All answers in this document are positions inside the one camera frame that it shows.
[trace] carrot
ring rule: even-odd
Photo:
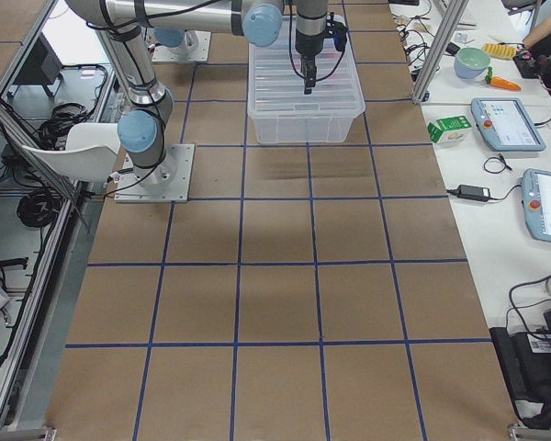
[[[506,80],[499,76],[492,76],[492,68],[488,68],[488,74],[486,75],[486,83],[491,86],[498,87],[499,89],[506,90],[521,90],[521,87],[512,81]]]

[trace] metal mounting plate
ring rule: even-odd
[[[176,166],[175,177],[167,186],[159,188],[146,188],[137,184],[115,193],[114,200],[120,203],[151,203],[151,202],[187,202],[187,193],[190,188],[192,176],[192,163],[194,162],[194,144],[178,144],[167,147],[167,155]],[[125,157],[123,168],[131,168],[132,161]],[[118,188],[135,184],[137,178],[133,173],[121,175]]]
[[[198,37],[198,47],[188,53],[176,54],[168,51],[165,46],[158,46],[153,53],[153,62],[158,63],[191,63],[191,62],[207,62],[208,52],[210,51],[210,32],[204,32],[201,30],[196,31]]]

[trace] green bowl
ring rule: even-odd
[[[455,55],[455,73],[462,78],[475,78],[488,68],[489,62],[489,55],[482,49],[463,48]]]

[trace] green and white box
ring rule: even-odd
[[[463,140],[471,131],[471,123],[463,115],[441,118],[427,126],[431,141],[435,143]]]

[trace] white plastic bin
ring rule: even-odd
[[[292,54],[297,69],[300,56],[294,49],[296,28],[292,21]],[[279,142],[342,142],[353,120],[365,110],[364,96],[351,46],[337,71],[304,95],[304,81],[296,76],[288,53],[289,17],[284,18],[277,41],[267,48],[249,45],[249,94],[247,113],[261,144]],[[317,78],[328,74],[340,52],[332,39],[324,41],[317,56]]]

